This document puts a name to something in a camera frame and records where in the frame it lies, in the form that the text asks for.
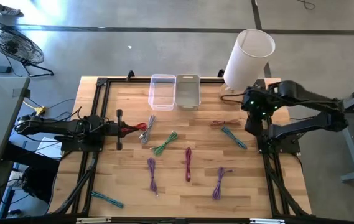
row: desk leg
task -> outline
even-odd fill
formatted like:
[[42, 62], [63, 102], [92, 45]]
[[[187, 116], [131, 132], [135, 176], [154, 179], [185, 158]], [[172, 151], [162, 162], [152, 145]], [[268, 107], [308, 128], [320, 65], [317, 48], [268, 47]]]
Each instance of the desk leg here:
[[2, 155], [2, 159], [18, 162], [37, 169], [51, 171], [53, 173], [58, 172], [59, 162], [55, 159], [38, 155], [11, 143], [8, 143], [6, 150]]

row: gray cable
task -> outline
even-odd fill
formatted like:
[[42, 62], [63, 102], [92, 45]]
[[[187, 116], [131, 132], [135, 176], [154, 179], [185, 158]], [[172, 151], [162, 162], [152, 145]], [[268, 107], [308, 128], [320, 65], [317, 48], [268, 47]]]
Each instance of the gray cable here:
[[149, 118], [149, 125], [146, 131], [144, 131], [139, 137], [141, 139], [142, 144], [146, 144], [149, 141], [149, 135], [151, 133], [151, 128], [155, 120], [156, 117], [154, 115], [151, 115], [151, 117]]

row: concrete floor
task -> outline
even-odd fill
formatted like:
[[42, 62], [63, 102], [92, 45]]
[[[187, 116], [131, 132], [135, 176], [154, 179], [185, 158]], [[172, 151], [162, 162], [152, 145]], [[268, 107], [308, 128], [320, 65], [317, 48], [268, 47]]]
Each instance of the concrete floor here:
[[[354, 30], [354, 1], [310, 0], [312, 11], [293, 0], [258, 0], [264, 29]], [[96, 0], [0, 1], [19, 7], [24, 17], [0, 16], [0, 22], [93, 27], [193, 27], [255, 28], [250, 0]], [[50, 106], [74, 98], [82, 75], [137, 75], [196, 73], [216, 76], [225, 68], [236, 34], [45, 32], [24, 31], [42, 48], [42, 64], [54, 77], [33, 78], [32, 99]], [[272, 77], [295, 80], [308, 90], [347, 97], [354, 91], [354, 35], [272, 35], [276, 51], [269, 61]], [[26, 75], [12, 61], [16, 73]], [[0, 65], [7, 65], [0, 54]], [[57, 116], [71, 111], [73, 102], [49, 111]], [[291, 108], [291, 116], [314, 114]], [[21, 114], [31, 113], [23, 106]], [[13, 135], [13, 141], [25, 139]], [[341, 133], [314, 131], [301, 140], [304, 176], [312, 211], [325, 218], [354, 220], [354, 182], [342, 184], [340, 176], [354, 171]], [[32, 149], [37, 144], [29, 143]], [[44, 213], [46, 206], [34, 198], [12, 205], [25, 215]]]

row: green cable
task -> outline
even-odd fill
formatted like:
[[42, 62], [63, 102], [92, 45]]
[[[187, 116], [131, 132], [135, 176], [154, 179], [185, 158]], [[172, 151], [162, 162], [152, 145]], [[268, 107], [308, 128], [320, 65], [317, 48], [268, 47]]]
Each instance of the green cable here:
[[175, 131], [172, 131], [169, 138], [167, 140], [165, 140], [165, 142], [161, 145], [161, 146], [157, 146], [157, 147], [152, 147], [151, 149], [153, 150], [153, 153], [155, 156], [159, 156], [163, 153], [163, 150], [165, 149], [165, 146], [176, 140], [178, 138], [178, 135]]

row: gray plastic container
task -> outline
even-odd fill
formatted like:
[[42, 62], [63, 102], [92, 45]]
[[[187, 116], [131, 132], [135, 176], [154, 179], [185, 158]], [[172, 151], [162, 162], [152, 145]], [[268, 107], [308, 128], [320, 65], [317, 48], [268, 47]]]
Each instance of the gray plastic container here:
[[175, 104], [180, 110], [197, 110], [200, 105], [200, 76], [177, 75]]

